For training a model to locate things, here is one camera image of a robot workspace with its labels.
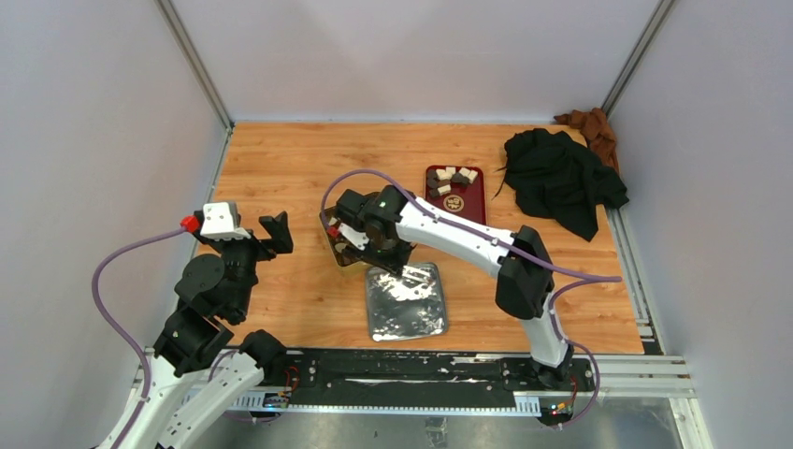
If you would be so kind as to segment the metal tongs black tips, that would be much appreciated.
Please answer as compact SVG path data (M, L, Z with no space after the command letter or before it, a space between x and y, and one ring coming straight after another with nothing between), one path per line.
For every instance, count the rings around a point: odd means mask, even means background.
M401 277L420 285L431 285L434 282L432 272L420 267L406 266L402 269Z

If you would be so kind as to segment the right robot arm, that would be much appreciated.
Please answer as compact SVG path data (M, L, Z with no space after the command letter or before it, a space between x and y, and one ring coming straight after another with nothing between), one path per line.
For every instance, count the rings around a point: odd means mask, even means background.
M342 229L353 232L348 254L392 275L403 274L417 245L488 274L496 281L496 305L526 333L538 385L554 391L570 380L573 349L555 332L549 306L555 287L551 259L536 230L489 228L403 194L394 185L367 195L346 190L334 216Z

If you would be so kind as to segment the gold chocolate tin box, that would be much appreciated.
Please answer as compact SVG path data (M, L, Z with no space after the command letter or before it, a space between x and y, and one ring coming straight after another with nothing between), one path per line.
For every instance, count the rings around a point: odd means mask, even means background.
M352 248L352 244L343 237L339 230L340 221L336 218L336 208L329 207L324 210L324 214L329 226L333 228L333 231L326 230L324 221L322 219L322 214L319 214L318 218L320 220L321 230L324 232L324 237L335 266L345 277L364 274L369 268L371 268L371 265L363 261L355 260L343 252L346 249Z

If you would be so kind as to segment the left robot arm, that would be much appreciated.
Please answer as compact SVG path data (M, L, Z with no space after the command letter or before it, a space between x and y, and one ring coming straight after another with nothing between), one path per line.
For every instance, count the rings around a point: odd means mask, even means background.
M94 269L94 305L142 369L135 397L101 447L187 448L250 388L281 384L286 393L295 389L297 371L287 365L286 347L265 330L249 333L235 350L226 348L233 337L230 327L247 317L258 263L294 249L286 212L258 222L268 233L265 239L242 227L235 203L208 203L183 218L179 228L123 246ZM152 355L146 355L110 314L100 296L100 279L119 256L181 235L212 251L182 270L174 287L177 308L166 318Z

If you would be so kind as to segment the red chocolate tray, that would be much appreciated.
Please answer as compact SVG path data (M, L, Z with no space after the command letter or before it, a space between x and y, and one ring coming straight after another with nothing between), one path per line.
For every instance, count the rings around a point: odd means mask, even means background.
M424 198L431 205L487 225L483 171L478 167L431 165L425 169Z

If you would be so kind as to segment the silver tin lid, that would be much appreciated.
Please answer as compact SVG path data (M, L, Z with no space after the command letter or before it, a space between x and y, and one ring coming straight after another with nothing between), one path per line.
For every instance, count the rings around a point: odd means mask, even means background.
M415 284L381 268L370 268L366 272L368 332L376 342L434 337L449 329L438 266L431 262L408 266L430 270L434 282Z

